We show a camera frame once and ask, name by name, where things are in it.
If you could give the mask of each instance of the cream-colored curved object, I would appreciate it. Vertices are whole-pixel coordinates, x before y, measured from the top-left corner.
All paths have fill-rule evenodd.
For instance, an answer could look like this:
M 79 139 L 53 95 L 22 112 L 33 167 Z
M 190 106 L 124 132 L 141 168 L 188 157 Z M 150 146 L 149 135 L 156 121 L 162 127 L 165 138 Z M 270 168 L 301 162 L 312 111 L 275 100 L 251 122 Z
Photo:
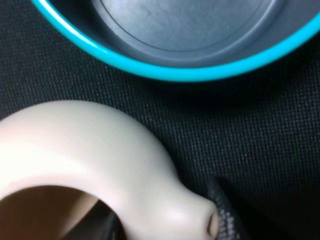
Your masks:
M 40 187 L 37 198 L 11 200 L 37 186 L 76 190 L 46 194 Z M 116 212 L 128 240 L 213 240 L 219 228 L 215 204 L 179 182 L 167 152 L 145 127 L 91 102 L 44 103 L 0 122 L 0 239 L 20 240 L 5 223 L 14 218 L 7 206 L 26 199 L 30 205 L 40 199 L 34 205 L 47 216 L 41 227 L 24 223 L 33 240 L 62 238 L 98 199 Z M 30 233 L 50 226 L 45 238 Z

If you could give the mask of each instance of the black mesh fabric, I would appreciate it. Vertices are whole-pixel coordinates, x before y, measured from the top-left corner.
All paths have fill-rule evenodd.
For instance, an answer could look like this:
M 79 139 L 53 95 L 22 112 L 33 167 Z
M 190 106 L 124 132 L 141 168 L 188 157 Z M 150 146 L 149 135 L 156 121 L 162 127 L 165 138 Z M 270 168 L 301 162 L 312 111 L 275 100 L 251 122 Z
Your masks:
M 1 0 L 0 118 L 54 100 L 133 116 L 161 140 L 189 189 L 205 196 L 212 175 L 225 183 L 254 239 L 320 238 L 320 35 L 249 74 L 167 84 L 94 59 L 31 1 Z

